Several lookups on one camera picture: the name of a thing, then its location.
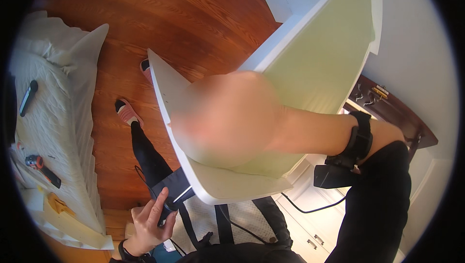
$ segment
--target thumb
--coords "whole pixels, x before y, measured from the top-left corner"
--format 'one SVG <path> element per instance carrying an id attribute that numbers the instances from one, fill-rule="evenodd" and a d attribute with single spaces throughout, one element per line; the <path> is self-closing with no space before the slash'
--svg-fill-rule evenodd
<path id="1" fill-rule="evenodd" d="M 166 218 L 165 224 L 163 225 L 163 238 L 164 240 L 168 240 L 173 235 L 173 227 L 174 223 L 176 223 L 176 215 L 178 211 L 174 211 L 168 215 Z"/>

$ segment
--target foot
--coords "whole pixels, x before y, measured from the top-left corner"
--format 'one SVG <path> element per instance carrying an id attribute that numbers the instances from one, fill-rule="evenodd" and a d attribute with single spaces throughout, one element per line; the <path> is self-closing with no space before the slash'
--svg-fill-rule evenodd
<path id="1" fill-rule="evenodd" d="M 115 110 L 121 120 L 128 125 L 131 126 L 132 122 L 139 122 L 141 128 L 144 126 L 144 121 L 136 114 L 127 100 L 123 98 L 116 100 Z"/>
<path id="2" fill-rule="evenodd" d="M 140 65 L 139 65 L 140 70 L 144 74 L 144 76 L 148 79 L 148 81 L 152 84 L 152 75 L 150 74 L 150 64 L 148 63 L 148 58 L 144 59 Z"/>

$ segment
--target drawer handle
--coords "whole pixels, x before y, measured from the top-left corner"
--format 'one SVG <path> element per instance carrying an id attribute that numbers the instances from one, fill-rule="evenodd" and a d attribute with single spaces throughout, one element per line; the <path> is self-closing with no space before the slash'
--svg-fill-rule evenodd
<path id="1" fill-rule="evenodd" d="M 317 234 L 315 234 L 315 236 L 313 236 L 313 237 L 314 237 L 315 239 L 321 241 L 321 243 L 320 243 L 321 246 L 324 244 L 323 240 L 322 240 Z"/>
<path id="2" fill-rule="evenodd" d="M 317 249 L 317 245 L 315 245 L 315 243 L 313 243 L 310 239 L 307 240 L 307 243 L 312 245 L 315 250 Z"/>

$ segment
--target black leggings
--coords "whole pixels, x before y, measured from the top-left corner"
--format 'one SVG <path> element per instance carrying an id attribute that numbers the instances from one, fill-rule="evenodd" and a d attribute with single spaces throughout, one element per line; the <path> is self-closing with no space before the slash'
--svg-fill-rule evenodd
<path id="1" fill-rule="evenodd" d="M 137 121 L 131 123 L 131 136 L 134 155 L 139 162 L 148 187 L 152 188 L 173 171 L 155 150 Z"/>

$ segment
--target black cord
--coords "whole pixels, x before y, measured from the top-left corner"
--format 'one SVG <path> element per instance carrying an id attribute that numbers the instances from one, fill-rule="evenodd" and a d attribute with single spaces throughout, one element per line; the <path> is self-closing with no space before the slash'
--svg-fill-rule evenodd
<path id="1" fill-rule="evenodd" d="M 144 184 L 148 187 L 148 189 L 152 192 L 152 194 L 154 195 L 154 197 L 155 197 L 155 199 L 156 199 L 158 196 L 155 194 L 154 190 L 151 189 L 150 186 L 148 186 L 148 184 L 145 182 L 145 179 L 143 179 L 142 176 L 141 176 L 140 173 L 139 173 L 139 170 L 140 170 L 140 172 L 141 172 L 142 174 L 144 173 L 144 172 L 142 171 L 142 169 L 140 169 L 140 167 L 138 167 L 137 165 L 134 165 L 134 169 L 136 169 L 137 174 L 139 174 L 139 177 L 142 179 L 142 181 L 144 182 Z"/>
<path id="2" fill-rule="evenodd" d="M 318 211 L 318 210 L 324 210 L 324 209 L 330 208 L 330 207 L 332 207 L 332 206 L 335 206 L 335 205 L 337 205 L 337 204 L 343 202 L 343 201 L 346 199 L 346 197 L 343 197 L 343 198 L 342 198 L 339 202 L 337 202 L 337 203 L 333 203 L 333 204 L 324 206 L 324 207 L 319 208 L 319 209 L 316 209 L 316 210 L 303 211 L 303 210 L 299 209 L 299 207 L 296 206 L 296 205 L 291 201 L 291 199 L 290 199 L 287 195 L 285 195 L 285 194 L 283 194 L 283 193 L 281 193 L 281 194 L 294 206 L 294 208 L 296 208 L 299 212 L 304 213 L 304 214 L 309 214 L 309 213 L 312 213 L 312 212 L 316 212 L 316 211 Z"/>
<path id="3" fill-rule="evenodd" d="M 185 255 L 187 255 L 187 254 L 184 252 L 184 250 L 183 250 L 183 249 L 181 249 L 181 247 L 179 247 L 179 245 L 178 245 L 178 244 L 176 244 L 176 242 L 174 242 L 174 241 L 173 241 L 173 239 L 170 239 L 170 240 L 171 240 L 171 242 L 172 242 L 172 243 L 173 243 L 173 244 L 174 244 L 174 245 L 175 245 L 175 246 L 176 246 L 176 247 L 177 247 L 179 250 L 181 250 L 181 252 L 183 252 L 183 253 L 184 253 L 184 256 L 185 256 Z"/>
<path id="4" fill-rule="evenodd" d="M 234 225 L 236 227 L 238 227 L 239 229 L 243 230 L 243 231 L 246 231 L 247 233 L 251 234 L 253 237 L 257 238 L 257 240 L 259 240 L 260 242 L 264 243 L 265 245 L 269 244 L 268 242 L 264 241 L 262 238 L 260 238 L 259 236 L 255 235 L 254 233 L 252 233 L 251 231 L 247 230 L 246 228 L 244 227 L 241 227 L 240 225 L 232 222 L 228 216 L 225 214 L 225 211 L 221 208 L 221 206 L 219 207 L 219 209 L 221 210 L 221 212 L 223 213 L 224 217 L 226 218 L 226 220 L 231 224 L 231 225 Z"/>

